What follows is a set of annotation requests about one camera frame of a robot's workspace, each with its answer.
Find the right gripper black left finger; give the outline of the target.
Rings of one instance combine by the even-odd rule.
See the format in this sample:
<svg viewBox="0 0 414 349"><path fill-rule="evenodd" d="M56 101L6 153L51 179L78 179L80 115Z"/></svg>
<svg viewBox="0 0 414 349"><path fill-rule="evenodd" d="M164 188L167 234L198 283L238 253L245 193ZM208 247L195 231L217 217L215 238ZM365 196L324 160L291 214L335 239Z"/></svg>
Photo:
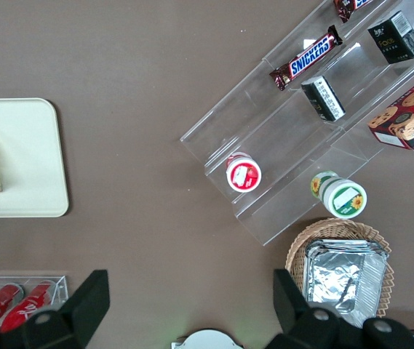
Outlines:
<svg viewBox="0 0 414 349"><path fill-rule="evenodd" d="M57 310L43 310L10 332L0 348L85 348L110 308L107 270L94 270Z"/></svg>

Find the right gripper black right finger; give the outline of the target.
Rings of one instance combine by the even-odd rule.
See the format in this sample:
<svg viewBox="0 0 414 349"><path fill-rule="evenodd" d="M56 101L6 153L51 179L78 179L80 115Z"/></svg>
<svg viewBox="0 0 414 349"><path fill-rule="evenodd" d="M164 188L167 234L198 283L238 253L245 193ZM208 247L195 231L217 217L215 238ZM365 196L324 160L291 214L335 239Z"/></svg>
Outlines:
<svg viewBox="0 0 414 349"><path fill-rule="evenodd" d="M369 318L358 328L311 307L286 269L274 270L273 302L282 332L267 348L414 348L414 335L398 321Z"/></svg>

